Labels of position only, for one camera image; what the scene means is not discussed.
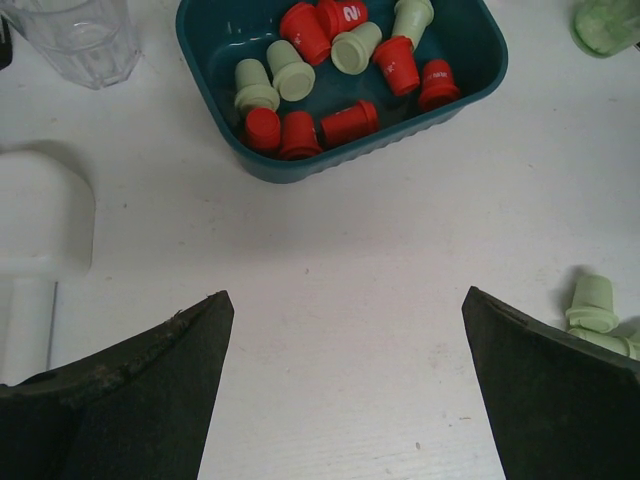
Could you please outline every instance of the table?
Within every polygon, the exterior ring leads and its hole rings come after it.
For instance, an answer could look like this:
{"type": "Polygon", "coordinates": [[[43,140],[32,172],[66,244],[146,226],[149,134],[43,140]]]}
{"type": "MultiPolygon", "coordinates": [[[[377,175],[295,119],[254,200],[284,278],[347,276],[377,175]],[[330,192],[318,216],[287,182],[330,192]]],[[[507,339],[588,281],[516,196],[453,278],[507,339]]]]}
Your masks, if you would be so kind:
{"type": "Polygon", "coordinates": [[[177,0],[133,2],[144,52],[103,91],[22,39],[4,149],[81,172],[89,275],[58,287],[51,366],[221,289],[234,330],[202,479],[496,479],[460,307],[477,285],[552,325],[577,269],[638,315],[640,53],[586,56],[569,4],[489,0],[504,83],[450,122],[293,185],[232,159],[178,47],[177,0]]]}

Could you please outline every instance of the red cap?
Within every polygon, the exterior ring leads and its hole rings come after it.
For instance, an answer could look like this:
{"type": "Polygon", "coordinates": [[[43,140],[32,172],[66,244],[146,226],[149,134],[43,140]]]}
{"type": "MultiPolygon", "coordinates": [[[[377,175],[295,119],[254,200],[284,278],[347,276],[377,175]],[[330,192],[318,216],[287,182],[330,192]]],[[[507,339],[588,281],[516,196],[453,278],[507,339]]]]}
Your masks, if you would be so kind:
{"type": "Polygon", "coordinates": [[[313,118],[307,112],[291,112],[282,126],[282,160],[302,160],[322,153],[318,145],[313,118]]]}
{"type": "Polygon", "coordinates": [[[382,43],[373,53],[373,61],[382,70],[394,95],[406,95],[420,86],[413,44],[407,37],[393,37],[382,43]]]}
{"type": "Polygon", "coordinates": [[[330,148],[353,142],[380,130],[376,107],[365,100],[358,100],[353,107],[323,118],[320,125],[325,143],[330,148]]]}
{"type": "Polygon", "coordinates": [[[357,0],[320,0],[316,7],[318,23],[329,37],[329,40],[339,33],[353,30],[367,21],[369,13],[364,2],[357,0]]]}
{"type": "Polygon", "coordinates": [[[455,102],[460,98],[451,67],[444,60],[432,60],[422,70],[422,93],[418,105],[423,112],[430,112],[455,102]]]}
{"type": "Polygon", "coordinates": [[[280,119],[268,108],[254,108],[245,120],[247,145],[260,153],[275,153],[280,147],[280,119]]]}
{"type": "Polygon", "coordinates": [[[280,22],[280,36],[289,40],[311,65],[320,65],[331,54],[331,44],[320,27],[316,9],[304,2],[296,3],[280,22]]]}

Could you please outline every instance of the teal plastic tray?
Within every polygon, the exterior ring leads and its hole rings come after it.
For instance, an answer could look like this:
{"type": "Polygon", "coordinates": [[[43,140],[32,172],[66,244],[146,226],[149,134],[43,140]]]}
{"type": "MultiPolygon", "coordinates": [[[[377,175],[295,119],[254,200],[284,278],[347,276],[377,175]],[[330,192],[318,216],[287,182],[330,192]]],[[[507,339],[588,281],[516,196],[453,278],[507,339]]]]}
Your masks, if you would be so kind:
{"type": "MultiPolygon", "coordinates": [[[[278,113],[304,110],[316,125],[326,115],[373,102],[380,131],[306,160],[284,162],[245,147],[238,136],[242,119],[233,107],[235,65],[257,58],[266,66],[266,50],[277,39],[280,19],[296,0],[183,0],[176,18],[180,46],[202,96],[225,140],[252,175],[273,183],[291,183],[342,162],[446,122],[463,107],[493,92],[507,70],[507,46],[482,0],[432,0],[435,19],[415,51],[418,68],[443,58],[453,69],[462,98],[429,113],[417,107],[419,91],[395,97],[373,62],[358,76],[340,73],[328,59],[316,67],[316,85],[300,102],[282,102],[278,113]]],[[[394,0],[365,0],[369,20],[384,38],[393,26],[394,0]]]]}

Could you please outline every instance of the light green plastic cap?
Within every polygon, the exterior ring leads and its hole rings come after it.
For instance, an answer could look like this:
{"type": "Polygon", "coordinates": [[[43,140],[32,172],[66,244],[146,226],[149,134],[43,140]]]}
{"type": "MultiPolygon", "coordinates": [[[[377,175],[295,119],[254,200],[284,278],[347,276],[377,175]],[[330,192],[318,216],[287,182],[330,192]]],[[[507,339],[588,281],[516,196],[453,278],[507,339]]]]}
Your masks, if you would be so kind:
{"type": "Polygon", "coordinates": [[[589,343],[593,343],[594,345],[598,345],[599,347],[624,355],[625,357],[638,360],[638,354],[640,352],[638,352],[634,345],[626,338],[610,337],[609,335],[592,332],[584,328],[572,328],[567,333],[586,340],[589,343]]]}
{"type": "Polygon", "coordinates": [[[567,319],[572,327],[607,333],[618,326],[620,320],[613,313],[613,286],[601,275],[583,275],[576,283],[567,319]]]}
{"type": "Polygon", "coordinates": [[[395,14],[391,36],[409,38],[415,49],[422,39],[425,28],[433,21],[434,11],[431,2],[428,0],[400,0],[396,3],[395,14]]]}
{"type": "Polygon", "coordinates": [[[381,41],[380,28],[373,22],[365,22],[333,39],[331,60],[342,73],[359,75],[366,70],[373,51],[381,41]]]}
{"type": "Polygon", "coordinates": [[[284,100],[297,102],[311,93],[316,73],[289,42],[273,42],[267,49],[267,61],[273,73],[273,86],[284,100]]]}
{"type": "Polygon", "coordinates": [[[271,85],[249,85],[236,94],[234,106],[243,118],[259,107],[275,112],[280,107],[280,95],[271,85]]]}
{"type": "Polygon", "coordinates": [[[242,117],[251,110],[265,107],[274,112],[280,107],[280,95],[271,86],[267,71],[254,58],[246,58],[236,65],[236,98],[234,106],[242,117]]]}

